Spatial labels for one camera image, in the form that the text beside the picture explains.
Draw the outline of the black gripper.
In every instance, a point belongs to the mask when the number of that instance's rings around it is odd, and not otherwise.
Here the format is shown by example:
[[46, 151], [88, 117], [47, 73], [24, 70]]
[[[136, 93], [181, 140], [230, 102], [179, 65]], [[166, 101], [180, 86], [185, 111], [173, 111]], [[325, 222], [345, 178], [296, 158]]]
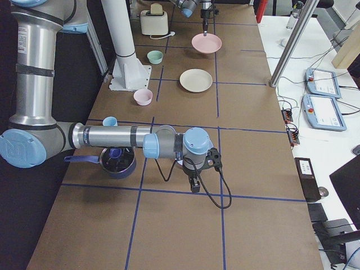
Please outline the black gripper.
[[213, 19], [218, 14], [217, 8], [209, 8], [209, 9], [201, 9], [200, 10], [200, 17], [203, 19], [202, 21], [202, 29], [203, 29], [203, 35], [207, 36], [208, 33], [208, 19]]
[[209, 163], [207, 161], [203, 163], [202, 167], [200, 167], [199, 164], [193, 165], [187, 161], [183, 162], [182, 169], [185, 172], [185, 174], [188, 175], [188, 180], [190, 182], [192, 193], [200, 192], [200, 187], [201, 187], [200, 173], [202, 170], [206, 170], [208, 168], [209, 168]]

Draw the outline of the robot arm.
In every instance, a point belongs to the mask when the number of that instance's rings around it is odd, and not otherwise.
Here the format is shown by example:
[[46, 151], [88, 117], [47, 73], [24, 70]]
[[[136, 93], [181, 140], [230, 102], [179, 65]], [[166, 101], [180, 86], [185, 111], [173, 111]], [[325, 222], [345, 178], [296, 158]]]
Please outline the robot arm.
[[[15, 113], [17, 22], [10, 2], [1, 1], [1, 131]], [[101, 75], [86, 34], [58, 33], [52, 115], [65, 122], [85, 122], [100, 89]], [[67, 163], [57, 155], [40, 166], [19, 169], [1, 160], [1, 195], [49, 193], [58, 188]]]
[[211, 15], [216, 15], [218, 10], [215, 7], [215, 1], [211, 0], [176, 0], [170, 1], [181, 11], [181, 14], [189, 18], [193, 15], [196, 8], [200, 9], [200, 18], [202, 19], [203, 36], [208, 34], [209, 19]]

